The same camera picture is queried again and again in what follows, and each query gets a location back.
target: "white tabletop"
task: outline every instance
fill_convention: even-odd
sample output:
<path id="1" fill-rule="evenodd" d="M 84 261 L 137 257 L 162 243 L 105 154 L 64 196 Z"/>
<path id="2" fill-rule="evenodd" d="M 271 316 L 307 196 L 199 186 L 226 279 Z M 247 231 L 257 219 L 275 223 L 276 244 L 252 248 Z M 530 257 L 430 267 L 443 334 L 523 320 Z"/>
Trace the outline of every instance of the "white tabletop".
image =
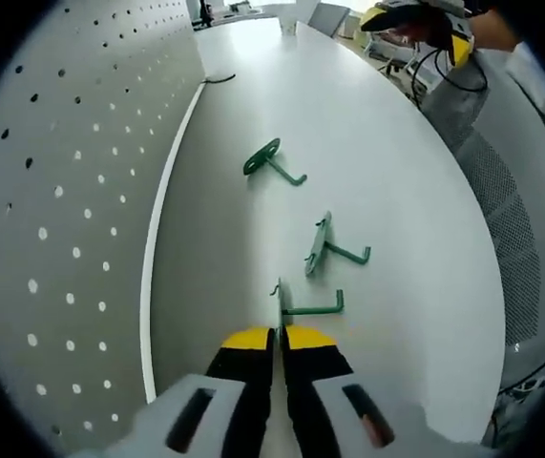
<path id="1" fill-rule="evenodd" d="M 197 40 L 207 74 L 237 76 L 204 89 L 171 176 L 154 267 L 158 391 L 204 370 L 226 334 L 275 325 L 268 293 L 282 277 L 294 306 L 332 305 L 344 289 L 344 315 L 296 323 L 421 403 L 432 428 L 479 441 L 503 365 L 503 293 L 480 207 L 441 138 L 390 82 L 308 26 L 285 37 L 276 19 L 245 21 Z M 267 166 L 242 175 L 274 137 L 303 186 Z M 371 259 L 329 254 L 307 280 L 326 211 L 336 244 L 369 245 Z M 156 301 L 164 294 L 172 304 Z"/>

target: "chair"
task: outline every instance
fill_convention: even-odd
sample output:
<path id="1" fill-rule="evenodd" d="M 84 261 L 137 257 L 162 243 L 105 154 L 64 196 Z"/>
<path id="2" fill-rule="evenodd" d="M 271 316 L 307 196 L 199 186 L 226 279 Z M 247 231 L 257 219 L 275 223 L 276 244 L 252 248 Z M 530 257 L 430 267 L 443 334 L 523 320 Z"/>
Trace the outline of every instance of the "chair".
<path id="1" fill-rule="evenodd" d="M 329 37 L 336 34 L 342 23 L 345 22 L 349 8 L 328 3 L 320 3 L 308 20 L 308 25 Z"/>
<path id="2" fill-rule="evenodd" d="M 447 143 L 491 231 L 506 313 L 501 386 L 545 362 L 545 115 L 492 54 L 476 55 L 488 90 L 473 94 L 443 82 L 423 113 Z M 477 88 L 472 63 L 450 74 Z"/>

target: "black cable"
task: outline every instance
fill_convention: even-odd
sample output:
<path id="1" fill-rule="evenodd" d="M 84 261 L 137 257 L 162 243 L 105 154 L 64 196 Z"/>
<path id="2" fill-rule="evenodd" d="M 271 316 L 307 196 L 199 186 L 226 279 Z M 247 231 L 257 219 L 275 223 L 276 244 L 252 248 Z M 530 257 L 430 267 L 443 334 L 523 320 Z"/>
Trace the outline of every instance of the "black cable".
<path id="1" fill-rule="evenodd" d="M 416 74 L 419 70 L 421 70 L 421 67 L 425 63 L 427 59 L 429 59 L 432 55 L 434 55 L 438 50 L 433 50 L 429 52 L 425 57 L 423 57 L 419 62 L 416 68 L 414 69 L 414 73 L 412 74 L 412 81 L 411 81 L 411 88 L 412 88 L 412 98 L 414 99 L 414 103 L 416 104 L 416 108 L 419 110 L 421 109 L 421 104 L 418 101 L 418 97 L 416 96 Z"/>
<path id="2" fill-rule="evenodd" d="M 460 86 L 458 84 L 456 84 L 454 81 L 452 81 L 450 78 L 448 78 L 443 72 L 442 70 L 440 69 L 440 64 L 439 62 L 437 61 L 440 54 L 443 52 L 444 50 L 437 50 L 437 54 L 435 55 L 435 60 L 434 60 L 434 64 L 435 64 L 435 69 L 437 70 L 438 73 L 440 73 L 440 76 L 442 76 L 444 78 L 444 80 L 450 84 L 451 86 L 453 86 L 454 88 L 456 89 L 459 89 L 461 91 L 465 91 L 466 93 L 483 93 L 485 91 L 487 91 L 489 89 L 489 78 L 486 77 L 486 74 L 484 73 L 484 70 L 482 70 L 482 67 L 480 66 L 480 64 L 478 63 L 477 59 L 475 58 L 475 56 L 471 55 L 470 56 L 470 62 L 472 62 L 472 64 L 475 66 L 476 69 L 478 69 L 480 71 L 480 74 L 482 75 L 482 79 L 484 80 L 484 83 L 482 84 L 482 87 L 481 88 L 464 88 L 463 86 Z"/>
<path id="3" fill-rule="evenodd" d="M 202 81 L 202 83 L 219 84 L 219 83 L 224 83 L 225 81 L 229 81 L 230 79 L 234 79 L 235 77 L 236 77 L 235 73 L 232 73 L 229 76 L 222 77 L 220 79 L 212 79 L 212 78 L 207 76 L 207 77 L 204 78 L 204 81 Z"/>
<path id="4" fill-rule="evenodd" d="M 499 392 L 497 393 L 497 396 L 501 396 L 502 394 L 505 394 L 507 393 L 508 391 L 512 391 L 514 388 L 516 388 L 517 386 L 520 386 L 522 384 L 524 384 L 525 382 L 527 382 L 529 379 L 531 379 L 537 372 L 539 372 L 541 369 L 543 369 L 545 367 L 545 362 L 543 364 L 541 364 L 536 370 L 534 370 L 533 372 L 531 372 L 529 375 L 527 375 L 526 377 L 524 377 L 523 379 L 519 380 L 518 382 L 516 382 L 515 384 L 512 384 L 510 386 L 506 386 L 505 388 L 501 388 L 499 390 Z"/>

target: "person's arm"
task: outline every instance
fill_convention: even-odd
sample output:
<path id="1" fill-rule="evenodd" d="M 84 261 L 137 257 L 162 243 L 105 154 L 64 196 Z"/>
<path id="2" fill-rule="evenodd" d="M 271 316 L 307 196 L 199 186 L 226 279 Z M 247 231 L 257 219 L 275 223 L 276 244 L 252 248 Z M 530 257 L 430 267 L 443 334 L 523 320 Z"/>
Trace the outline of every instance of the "person's arm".
<path id="1" fill-rule="evenodd" d="M 409 25 L 395 29 L 395 32 L 407 36 L 410 41 L 427 41 L 430 38 L 432 26 Z M 520 40 L 510 29 L 507 22 L 495 11 L 470 19 L 470 29 L 474 38 L 474 47 L 486 50 L 513 51 Z"/>
<path id="2" fill-rule="evenodd" d="M 470 19 L 470 27 L 479 49 L 512 52 L 520 40 L 508 23 L 495 11 L 490 10 Z"/>

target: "green hook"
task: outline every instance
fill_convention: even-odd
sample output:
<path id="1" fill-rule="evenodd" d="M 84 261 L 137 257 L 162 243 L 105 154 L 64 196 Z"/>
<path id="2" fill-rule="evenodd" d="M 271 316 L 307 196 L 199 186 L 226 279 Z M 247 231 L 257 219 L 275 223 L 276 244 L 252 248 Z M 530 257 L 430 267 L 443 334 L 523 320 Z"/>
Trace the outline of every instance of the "green hook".
<path id="1" fill-rule="evenodd" d="M 334 307 L 311 307 L 311 308 L 287 308 L 284 303 L 284 292 L 281 284 L 281 279 L 274 287 L 274 291 L 270 296 L 279 295 L 279 304 L 281 306 L 281 315 L 296 316 L 296 315 L 330 315 L 334 313 L 342 313 L 345 309 L 345 293 L 342 289 L 336 290 L 336 305 Z"/>
<path id="2" fill-rule="evenodd" d="M 364 248 L 364 254 L 362 256 L 357 256 L 327 241 L 329 228 L 331 227 L 331 212 L 325 213 L 325 217 L 321 221 L 317 222 L 317 227 L 319 229 L 317 230 L 317 235 L 315 236 L 314 243 L 312 244 L 310 255 L 308 255 L 308 257 L 305 259 L 305 273 L 307 277 L 311 276 L 317 266 L 321 263 L 321 259 L 323 258 L 323 251 L 326 248 L 329 251 L 343 256 L 348 260 L 352 260 L 359 265 L 367 264 L 367 262 L 369 261 L 369 255 L 371 254 L 371 247 L 366 246 Z"/>
<path id="3" fill-rule="evenodd" d="M 260 170 L 263 165 L 270 164 L 274 170 L 276 170 L 279 174 L 281 174 L 281 177 L 289 181 L 293 186 L 300 186 L 302 183 L 306 181 L 307 176 L 302 175 L 301 177 L 297 179 L 292 177 L 272 157 L 273 155 L 276 154 L 277 151 L 279 151 L 280 147 L 281 147 L 281 139 L 274 138 L 268 144 L 263 146 L 263 148 L 259 149 L 257 153 L 255 153 L 250 158 L 248 158 L 246 162 L 244 162 L 244 166 L 242 167 L 242 172 L 246 176 L 251 175 L 257 172 L 258 170 Z"/>

